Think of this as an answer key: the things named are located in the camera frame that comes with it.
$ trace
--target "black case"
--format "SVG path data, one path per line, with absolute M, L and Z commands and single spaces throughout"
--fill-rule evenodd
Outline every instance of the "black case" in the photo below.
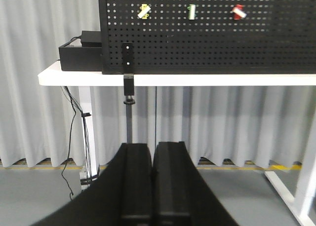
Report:
M 152 159 L 147 144 L 126 144 L 122 226 L 149 226 L 152 221 Z
M 154 165 L 157 226 L 238 226 L 193 165 L 184 142 L 160 142 Z
M 68 42 L 59 47 L 61 70 L 69 72 L 102 71 L 101 47 L 73 47 Z

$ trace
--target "table leg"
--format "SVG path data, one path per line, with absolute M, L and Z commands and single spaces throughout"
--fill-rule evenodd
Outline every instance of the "table leg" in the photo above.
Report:
M 92 104 L 91 104 L 91 93 L 89 86 L 79 86 L 79 98 L 80 105 L 84 113 L 90 113 L 91 116 L 85 118 L 86 126 L 88 129 L 89 136 L 89 149 L 90 149 L 90 163 L 91 163 L 91 176 L 87 173 L 87 178 L 95 176 L 99 171 L 99 160 L 98 151 L 94 142 L 94 130 L 93 130 L 93 120 L 92 120 Z
M 316 118 L 313 120 L 295 197 L 273 171 L 265 172 L 287 207 L 301 226 L 315 226 L 308 214 L 316 191 Z

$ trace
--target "yellow floor strip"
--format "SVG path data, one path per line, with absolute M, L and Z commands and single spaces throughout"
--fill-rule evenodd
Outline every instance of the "yellow floor strip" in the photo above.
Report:
M 35 166 L 35 167 L 0 167 L 0 170 L 7 170 L 7 169 L 15 169 L 15 170 L 61 170 L 63 169 L 63 166 L 59 167 L 43 167 L 43 165 Z M 100 169 L 103 170 L 105 169 L 106 166 L 100 166 Z M 202 170 L 261 170 L 261 171 L 269 171 L 269 170 L 301 170 L 302 166 L 301 165 L 293 165 L 291 168 L 284 167 L 282 165 L 271 165 L 269 168 L 260 168 L 260 167 L 217 167 L 215 165 L 207 165 L 207 167 L 202 167 L 201 165 L 197 167 L 197 169 L 202 169 Z M 67 170 L 80 170 L 80 166 L 67 166 Z
M 262 170 L 262 171 L 269 171 L 269 170 L 301 170 L 302 166 L 300 165 L 293 165 L 291 168 L 284 167 L 282 165 L 271 165 L 269 168 L 260 168 L 260 167 L 197 167 L 197 169 L 203 170 Z

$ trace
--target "gray floor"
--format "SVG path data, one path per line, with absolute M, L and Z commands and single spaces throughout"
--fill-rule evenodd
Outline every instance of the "gray floor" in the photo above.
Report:
M 69 201 L 61 170 L 0 169 L 0 226 L 29 225 Z M 260 171 L 200 170 L 226 209 L 241 226 L 298 226 L 278 194 Z M 277 174 L 295 191 L 299 171 Z M 79 194 L 79 170 L 66 170 Z M 315 209 L 311 218 L 316 222 Z

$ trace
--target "black pegboard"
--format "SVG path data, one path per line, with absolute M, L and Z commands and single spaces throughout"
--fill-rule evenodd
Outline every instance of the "black pegboard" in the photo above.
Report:
M 137 17 L 151 5 L 147 20 Z M 316 0 L 99 0 L 104 74 L 315 73 Z M 196 20 L 187 7 L 196 4 Z M 247 17 L 231 10 L 245 5 Z

